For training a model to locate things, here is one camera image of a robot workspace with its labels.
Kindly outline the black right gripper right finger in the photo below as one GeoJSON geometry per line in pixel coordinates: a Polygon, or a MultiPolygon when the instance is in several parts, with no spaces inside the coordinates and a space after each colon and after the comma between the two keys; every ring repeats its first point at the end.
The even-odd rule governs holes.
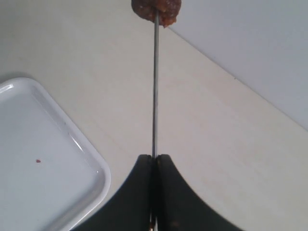
{"type": "Polygon", "coordinates": [[[155,160],[155,213],[159,231],[241,230],[193,191],[167,154],[155,160]]]}

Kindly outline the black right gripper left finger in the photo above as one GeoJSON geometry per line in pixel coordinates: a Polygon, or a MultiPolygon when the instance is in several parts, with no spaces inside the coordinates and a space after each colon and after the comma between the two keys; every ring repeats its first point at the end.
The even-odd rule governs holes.
{"type": "Polygon", "coordinates": [[[125,182],[94,215],[79,225],[80,231],[148,231],[152,157],[139,155],[125,182]]]}

